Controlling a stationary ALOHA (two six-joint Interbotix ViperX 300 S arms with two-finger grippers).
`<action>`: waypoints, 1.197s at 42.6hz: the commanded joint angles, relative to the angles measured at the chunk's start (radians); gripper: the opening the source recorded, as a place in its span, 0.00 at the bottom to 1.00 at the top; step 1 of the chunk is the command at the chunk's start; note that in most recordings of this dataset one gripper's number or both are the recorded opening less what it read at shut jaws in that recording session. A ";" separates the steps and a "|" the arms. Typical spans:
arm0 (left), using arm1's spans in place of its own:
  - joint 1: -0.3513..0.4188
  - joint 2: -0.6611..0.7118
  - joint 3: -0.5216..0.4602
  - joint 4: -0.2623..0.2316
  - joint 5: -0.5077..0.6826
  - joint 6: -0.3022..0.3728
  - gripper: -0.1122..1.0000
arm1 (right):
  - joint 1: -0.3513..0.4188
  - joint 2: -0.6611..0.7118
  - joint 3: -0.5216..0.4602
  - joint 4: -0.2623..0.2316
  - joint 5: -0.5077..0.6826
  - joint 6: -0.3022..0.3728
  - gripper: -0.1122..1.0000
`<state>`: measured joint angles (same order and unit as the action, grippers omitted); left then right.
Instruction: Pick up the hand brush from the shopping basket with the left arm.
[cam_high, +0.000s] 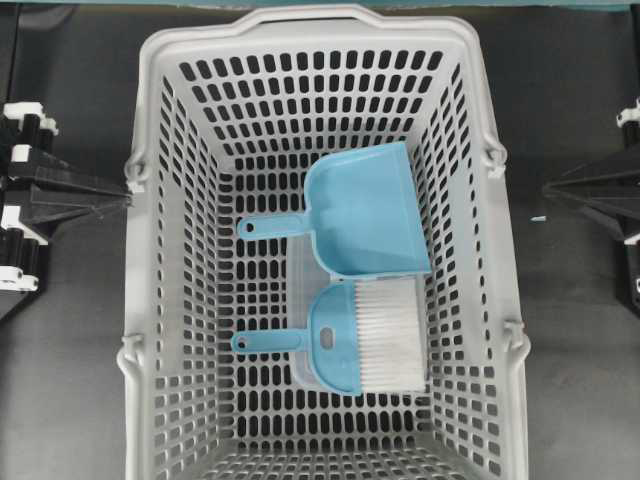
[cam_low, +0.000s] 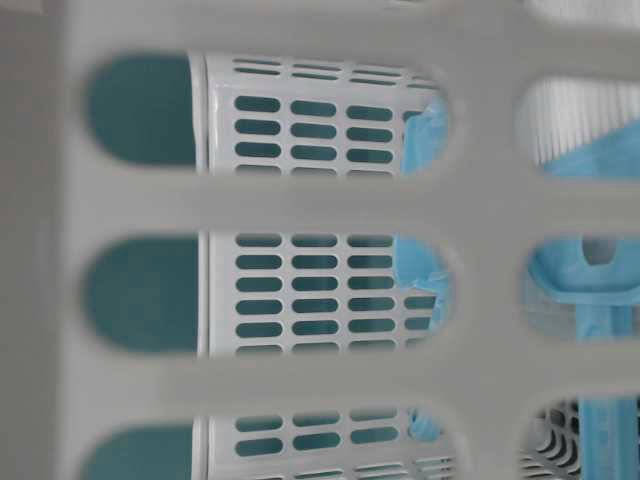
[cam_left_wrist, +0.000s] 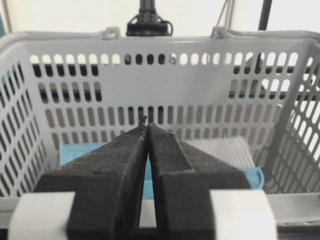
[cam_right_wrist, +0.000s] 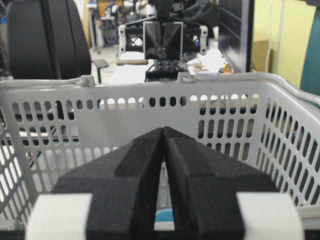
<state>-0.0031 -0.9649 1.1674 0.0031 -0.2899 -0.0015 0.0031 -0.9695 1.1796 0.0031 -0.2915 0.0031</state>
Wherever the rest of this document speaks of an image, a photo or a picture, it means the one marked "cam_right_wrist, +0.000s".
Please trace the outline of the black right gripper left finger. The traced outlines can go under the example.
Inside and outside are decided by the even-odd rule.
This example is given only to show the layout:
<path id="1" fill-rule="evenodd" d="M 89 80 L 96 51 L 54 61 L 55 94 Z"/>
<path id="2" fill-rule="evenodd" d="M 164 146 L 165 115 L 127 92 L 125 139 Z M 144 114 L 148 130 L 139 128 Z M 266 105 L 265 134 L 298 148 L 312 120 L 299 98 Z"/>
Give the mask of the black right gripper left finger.
<path id="1" fill-rule="evenodd" d="M 156 128 L 58 178 L 41 194 L 27 240 L 134 240 L 154 235 L 164 147 Z"/>

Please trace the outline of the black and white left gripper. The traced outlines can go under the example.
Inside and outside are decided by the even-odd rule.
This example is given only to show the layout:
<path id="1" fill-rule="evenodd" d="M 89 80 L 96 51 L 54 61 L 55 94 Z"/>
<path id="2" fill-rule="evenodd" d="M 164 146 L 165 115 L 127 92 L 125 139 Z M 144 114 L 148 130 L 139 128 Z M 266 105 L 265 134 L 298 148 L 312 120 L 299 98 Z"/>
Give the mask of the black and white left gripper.
<path id="1" fill-rule="evenodd" d="M 118 27 L 119 53 L 139 52 L 153 64 L 146 82 L 175 81 L 191 57 L 207 53 L 208 28 L 184 20 L 137 20 Z"/>

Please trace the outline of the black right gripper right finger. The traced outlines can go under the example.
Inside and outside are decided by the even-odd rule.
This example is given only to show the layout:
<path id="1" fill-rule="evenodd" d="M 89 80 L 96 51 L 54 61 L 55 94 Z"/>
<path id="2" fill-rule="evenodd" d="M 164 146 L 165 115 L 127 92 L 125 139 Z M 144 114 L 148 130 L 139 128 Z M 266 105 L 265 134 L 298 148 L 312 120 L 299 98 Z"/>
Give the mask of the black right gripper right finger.
<path id="1" fill-rule="evenodd" d="M 303 240 L 271 177 L 171 127 L 163 129 L 175 228 L 196 240 Z"/>

